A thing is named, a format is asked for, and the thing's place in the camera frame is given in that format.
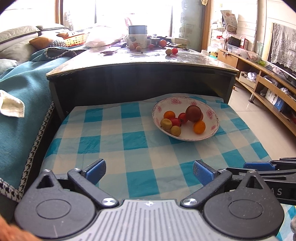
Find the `operator hand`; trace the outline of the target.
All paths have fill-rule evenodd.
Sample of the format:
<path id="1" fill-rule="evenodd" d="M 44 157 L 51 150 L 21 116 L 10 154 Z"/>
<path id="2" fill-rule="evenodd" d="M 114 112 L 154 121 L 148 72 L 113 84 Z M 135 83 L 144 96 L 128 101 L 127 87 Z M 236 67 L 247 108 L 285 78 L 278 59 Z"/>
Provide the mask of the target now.
<path id="1" fill-rule="evenodd" d="M 10 225 L 1 216 L 0 218 L 0 240 L 1 241 L 41 241 L 30 232 L 21 230 L 15 225 Z"/>

